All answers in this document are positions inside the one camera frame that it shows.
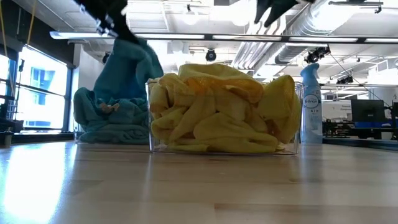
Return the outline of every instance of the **spray bottle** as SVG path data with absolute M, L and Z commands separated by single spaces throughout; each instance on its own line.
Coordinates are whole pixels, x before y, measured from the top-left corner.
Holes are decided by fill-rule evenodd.
M 303 144 L 322 144 L 321 89 L 317 81 L 319 64 L 313 63 L 301 71 L 304 82 L 301 140 Z

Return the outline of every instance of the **table surface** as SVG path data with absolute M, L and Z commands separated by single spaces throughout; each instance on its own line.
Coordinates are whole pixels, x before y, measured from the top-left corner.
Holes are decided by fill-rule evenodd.
M 0 149 L 0 223 L 398 223 L 398 154 L 149 154 L 72 142 Z

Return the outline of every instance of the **security camera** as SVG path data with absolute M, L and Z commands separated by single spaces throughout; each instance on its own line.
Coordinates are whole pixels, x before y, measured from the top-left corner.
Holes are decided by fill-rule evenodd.
M 316 63 L 322 58 L 325 57 L 325 55 L 330 54 L 330 48 L 329 46 L 327 47 L 318 47 L 315 50 L 311 50 L 308 52 L 308 55 L 304 58 L 304 61 L 307 63 Z
M 208 49 L 206 54 L 206 61 L 214 62 L 217 58 L 217 54 L 214 49 Z

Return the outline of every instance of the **yellow towel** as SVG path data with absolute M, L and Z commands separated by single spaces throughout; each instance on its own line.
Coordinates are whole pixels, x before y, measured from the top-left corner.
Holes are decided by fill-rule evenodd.
M 274 152 L 299 128 L 300 102 L 287 75 L 263 85 L 226 65 L 190 64 L 150 88 L 152 134 L 172 149 Z

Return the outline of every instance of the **blue cloth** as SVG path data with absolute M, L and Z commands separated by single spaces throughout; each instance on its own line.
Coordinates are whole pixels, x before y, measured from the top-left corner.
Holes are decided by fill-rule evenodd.
M 73 97 L 75 121 L 85 131 L 83 142 L 148 144 L 145 83 L 163 75 L 156 53 L 144 39 L 139 45 L 116 39 L 113 52 L 95 81 L 94 90 L 80 88 Z M 119 104 L 105 113 L 100 104 Z

